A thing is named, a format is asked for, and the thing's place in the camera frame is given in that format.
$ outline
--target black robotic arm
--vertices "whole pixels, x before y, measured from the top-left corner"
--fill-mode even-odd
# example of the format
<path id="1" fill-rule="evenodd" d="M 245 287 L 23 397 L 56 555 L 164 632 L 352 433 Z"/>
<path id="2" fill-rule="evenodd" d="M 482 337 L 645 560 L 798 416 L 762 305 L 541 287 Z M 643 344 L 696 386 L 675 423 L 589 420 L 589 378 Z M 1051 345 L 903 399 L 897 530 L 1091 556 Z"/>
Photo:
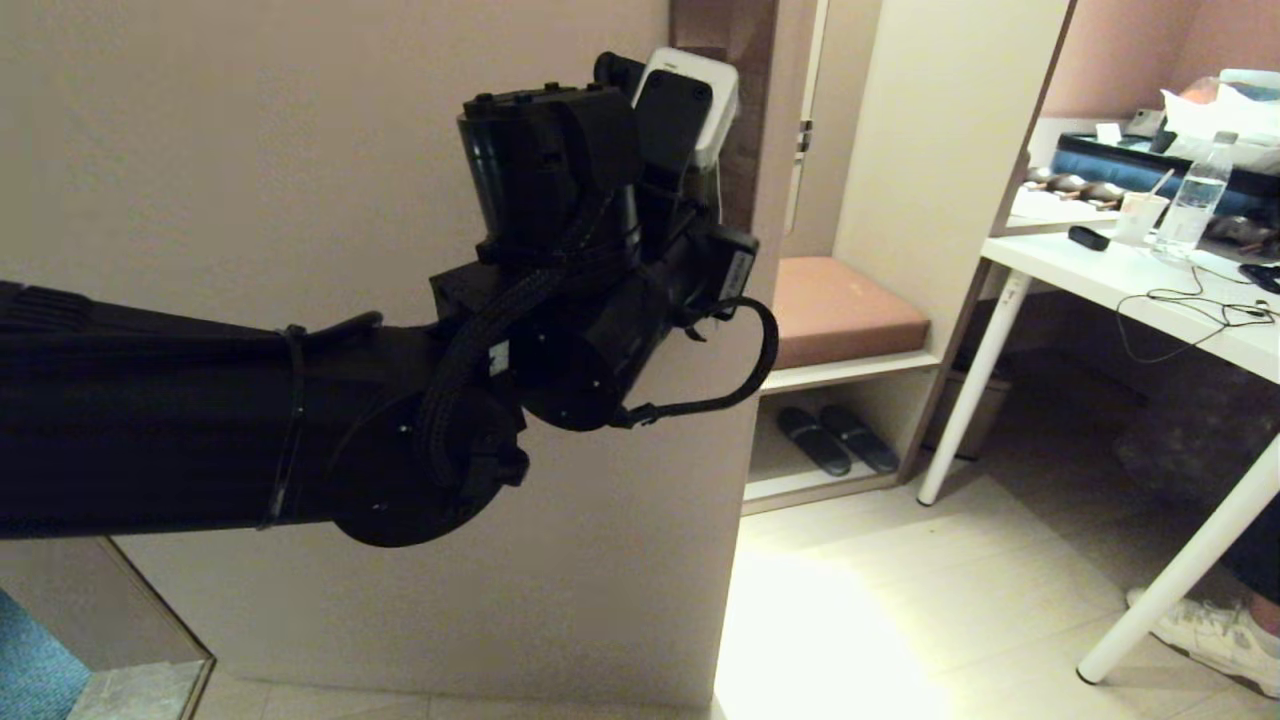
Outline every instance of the black robotic arm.
<path id="1" fill-rule="evenodd" d="M 333 520 L 407 546 L 521 483 L 521 409 L 593 430 L 749 397 L 777 352 L 741 296 L 758 243 L 682 187 L 712 88 L 664 73 L 632 108 L 643 69 L 465 104 L 488 237 L 430 278 L 433 325 L 268 332 L 0 282 L 0 537 Z M 671 329 L 736 307 L 763 325 L 737 391 L 623 406 Z"/>

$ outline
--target pink cushion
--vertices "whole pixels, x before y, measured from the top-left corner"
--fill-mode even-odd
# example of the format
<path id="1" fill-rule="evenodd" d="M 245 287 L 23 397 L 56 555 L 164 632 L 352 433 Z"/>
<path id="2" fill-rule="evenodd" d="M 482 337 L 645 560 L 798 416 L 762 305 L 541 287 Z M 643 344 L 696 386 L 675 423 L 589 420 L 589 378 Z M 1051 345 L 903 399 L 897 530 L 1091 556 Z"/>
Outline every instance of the pink cushion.
<path id="1" fill-rule="evenodd" d="M 786 258 L 773 296 L 776 369 L 924 347 L 929 320 L 835 258 Z"/>

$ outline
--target white device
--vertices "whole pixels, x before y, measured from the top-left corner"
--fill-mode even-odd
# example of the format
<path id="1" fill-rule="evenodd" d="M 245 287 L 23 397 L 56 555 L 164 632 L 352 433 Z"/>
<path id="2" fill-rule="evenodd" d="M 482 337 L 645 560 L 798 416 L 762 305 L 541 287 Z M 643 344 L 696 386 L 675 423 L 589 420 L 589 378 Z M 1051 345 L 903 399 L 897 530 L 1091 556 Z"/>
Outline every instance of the white device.
<path id="1" fill-rule="evenodd" d="M 707 113 L 703 131 L 698 135 L 694 165 L 699 170 L 716 167 L 721 147 L 724 146 L 724 136 L 728 135 L 728 127 L 733 123 L 733 117 L 737 115 L 737 68 L 675 47 L 659 47 L 653 51 L 653 55 L 649 55 L 649 63 L 644 67 L 640 85 L 636 87 L 636 95 L 631 99 L 632 106 L 644 92 L 644 85 L 653 70 L 667 70 L 677 76 L 700 79 L 712 86 L 712 108 Z"/>

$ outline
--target plastic bottle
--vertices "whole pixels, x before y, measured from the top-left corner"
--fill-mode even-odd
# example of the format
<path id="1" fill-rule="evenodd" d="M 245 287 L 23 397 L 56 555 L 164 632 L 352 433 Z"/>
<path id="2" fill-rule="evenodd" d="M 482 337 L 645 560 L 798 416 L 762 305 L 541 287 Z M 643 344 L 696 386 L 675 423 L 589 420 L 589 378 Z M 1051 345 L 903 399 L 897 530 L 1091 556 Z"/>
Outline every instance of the plastic bottle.
<path id="1" fill-rule="evenodd" d="M 1213 218 L 1213 209 L 1226 191 L 1231 178 L 1231 145 L 1234 132 L 1221 131 L 1213 136 L 1213 149 L 1203 160 L 1197 160 L 1187 170 L 1165 222 L 1156 234 L 1156 251 L 1185 258 L 1196 250 L 1204 228 Z"/>

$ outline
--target sneaker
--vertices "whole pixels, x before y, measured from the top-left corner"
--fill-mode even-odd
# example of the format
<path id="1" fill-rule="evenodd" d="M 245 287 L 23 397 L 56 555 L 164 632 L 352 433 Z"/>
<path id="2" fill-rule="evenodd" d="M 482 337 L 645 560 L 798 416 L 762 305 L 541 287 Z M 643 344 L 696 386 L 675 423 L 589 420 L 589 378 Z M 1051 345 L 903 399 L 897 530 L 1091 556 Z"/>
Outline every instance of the sneaker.
<path id="1" fill-rule="evenodd" d="M 1130 607 L 1143 592 L 1146 588 L 1129 591 L 1125 600 Z M 1280 659 L 1263 652 L 1253 632 L 1244 625 L 1242 612 L 1248 610 L 1184 598 L 1156 623 L 1151 634 L 1197 662 L 1224 675 L 1252 680 L 1262 694 L 1280 698 Z"/>

